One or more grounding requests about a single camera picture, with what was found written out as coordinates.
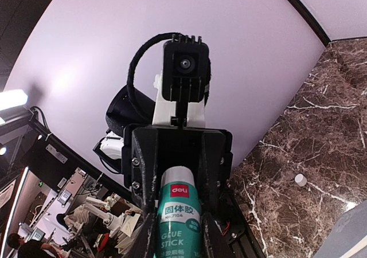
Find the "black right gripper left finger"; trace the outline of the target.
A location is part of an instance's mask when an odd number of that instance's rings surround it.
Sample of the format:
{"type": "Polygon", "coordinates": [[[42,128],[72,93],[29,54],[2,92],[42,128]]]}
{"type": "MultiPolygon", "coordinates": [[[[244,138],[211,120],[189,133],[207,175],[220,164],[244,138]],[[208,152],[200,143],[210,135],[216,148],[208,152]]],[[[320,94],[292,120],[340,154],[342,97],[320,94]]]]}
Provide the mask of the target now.
{"type": "Polygon", "coordinates": [[[151,212],[145,218],[141,230],[132,246],[133,258],[153,258],[156,249],[157,213],[151,212]]]}

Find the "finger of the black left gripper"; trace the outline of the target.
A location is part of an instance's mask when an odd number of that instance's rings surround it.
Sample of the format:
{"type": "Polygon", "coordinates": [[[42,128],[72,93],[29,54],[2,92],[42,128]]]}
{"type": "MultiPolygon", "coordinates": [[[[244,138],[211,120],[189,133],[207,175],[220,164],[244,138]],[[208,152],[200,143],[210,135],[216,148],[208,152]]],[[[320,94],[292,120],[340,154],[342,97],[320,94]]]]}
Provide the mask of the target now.
{"type": "Polygon", "coordinates": [[[204,212],[217,212],[221,168],[225,161],[226,136],[221,131],[204,131],[197,170],[197,190],[204,212]]]}
{"type": "Polygon", "coordinates": [[[139,127],[132,132],[132,197],[146,216],[155,211],[157,196],[159,130],[156,127],[139,127]]]}

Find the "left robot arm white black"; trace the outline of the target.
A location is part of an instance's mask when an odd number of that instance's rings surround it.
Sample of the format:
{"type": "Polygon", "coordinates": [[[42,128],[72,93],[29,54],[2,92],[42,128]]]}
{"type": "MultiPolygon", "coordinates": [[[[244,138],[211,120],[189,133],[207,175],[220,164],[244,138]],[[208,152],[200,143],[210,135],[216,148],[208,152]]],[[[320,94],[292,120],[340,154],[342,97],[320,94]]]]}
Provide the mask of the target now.
{"type": "Polygon", "coordinates": [[[232,134],[207,128],[200,113],[209,98],[209,47],[201,37],[178,32],[145,42],[130,62],[127,84],[106,112],[108,128],[123,139],[120,173],[132,202],[154,210],[163,173],[187,167],[194,177],[205,213],[216,214],[232,163],[232,134]],[[155,44],[163,43],[163,69],[153,100],[134,85],[136,67],[155,44]]]}

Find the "white glue stick cap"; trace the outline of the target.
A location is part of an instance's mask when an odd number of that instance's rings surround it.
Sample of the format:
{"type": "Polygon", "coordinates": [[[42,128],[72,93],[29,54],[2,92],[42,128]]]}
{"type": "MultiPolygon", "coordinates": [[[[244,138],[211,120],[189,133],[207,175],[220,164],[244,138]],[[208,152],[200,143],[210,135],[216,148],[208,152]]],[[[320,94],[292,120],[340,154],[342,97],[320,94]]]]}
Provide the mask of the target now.
{"type": "Polygon", "coordinates": [[[295,176],[294,181],[300,187],[303,187],[307,184],[307,178],[301,173],[299,173],[295,176]]]}

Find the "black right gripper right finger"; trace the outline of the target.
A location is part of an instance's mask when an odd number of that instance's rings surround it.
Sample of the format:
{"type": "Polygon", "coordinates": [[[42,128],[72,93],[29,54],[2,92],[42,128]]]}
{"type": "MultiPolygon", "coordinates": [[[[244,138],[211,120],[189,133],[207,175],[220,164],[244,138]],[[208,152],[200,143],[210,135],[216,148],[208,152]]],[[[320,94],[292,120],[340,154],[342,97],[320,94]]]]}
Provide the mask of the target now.
{"type": "Polygon", "coordinates": [[[213,216],[204,212],[201,216],[202,224],[202,254],[203,257],[229,257],[229,248],[223,239],[213,216]]]}

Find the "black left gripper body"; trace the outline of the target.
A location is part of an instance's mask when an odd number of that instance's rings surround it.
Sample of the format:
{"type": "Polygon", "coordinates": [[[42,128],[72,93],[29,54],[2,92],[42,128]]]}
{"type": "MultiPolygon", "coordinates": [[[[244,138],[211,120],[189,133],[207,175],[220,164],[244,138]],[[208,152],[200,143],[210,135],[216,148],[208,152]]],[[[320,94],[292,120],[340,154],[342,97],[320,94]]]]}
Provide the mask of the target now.
{"type": "Polygon", "coordinates": [[[221,131],[226,136],[225,161],[221,168],[221,186],[229,178],[231,171],[232,154],[232,134],[227,130],[207,129],[207,128],[177,128],[164,126],[148,126],[142,124],[131,124],[123,131],[124,146],[122,148],[121,171],[124,175],[125,187],[132,185],[132,165],[137,164],[136,159],[132,159],[132,132],[139,127],[156,127],[159,130],[158,149],[158,175],[160,179],[163,172],[173,166],[185,166],[189,168],[197,185],[197,170],[201,150],[201,135],[204,131],[221,131]]]}

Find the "green white glue stick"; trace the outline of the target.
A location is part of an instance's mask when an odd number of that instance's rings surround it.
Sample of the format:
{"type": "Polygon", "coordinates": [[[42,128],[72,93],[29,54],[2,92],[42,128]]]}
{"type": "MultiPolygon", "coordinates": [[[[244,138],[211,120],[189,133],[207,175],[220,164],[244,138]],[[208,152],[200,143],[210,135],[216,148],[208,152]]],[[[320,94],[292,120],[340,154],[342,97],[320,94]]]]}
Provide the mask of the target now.
{"type": "Polygon", "coordinates": [[[201,257],[200,202],[187,167],[174,166],[163,173],[157,220],[155,257],[201,257]]]}

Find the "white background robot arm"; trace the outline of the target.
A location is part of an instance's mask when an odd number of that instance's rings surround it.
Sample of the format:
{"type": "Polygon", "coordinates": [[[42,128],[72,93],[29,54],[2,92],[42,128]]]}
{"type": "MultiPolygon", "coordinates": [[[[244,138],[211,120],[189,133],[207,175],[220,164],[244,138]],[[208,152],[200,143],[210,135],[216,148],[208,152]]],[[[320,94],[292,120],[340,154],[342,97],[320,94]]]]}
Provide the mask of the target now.
{"type": "Polygon", "coordinates": [[[142,228],[143,210],[122,197],[114,194],[105,201],[87,197],[71,214],[64,216],[67,228],[74,235],[81,234],[92,217],[100,219],[108,229],[109,238],[115,239],[115,248],[121,255],[126,255],[142,228]]]}

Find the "grey paper envelope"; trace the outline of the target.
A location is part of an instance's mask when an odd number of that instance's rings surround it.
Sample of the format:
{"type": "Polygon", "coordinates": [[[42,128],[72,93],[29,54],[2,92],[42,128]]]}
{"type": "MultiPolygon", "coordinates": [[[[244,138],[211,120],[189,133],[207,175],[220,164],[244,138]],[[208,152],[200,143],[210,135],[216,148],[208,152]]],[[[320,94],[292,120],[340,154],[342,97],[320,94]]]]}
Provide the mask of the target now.
{"type": "Polygon", "coordinates": [[[366,257],[366,200],[337,205],[333,220],[313,257],[366,257]]]}

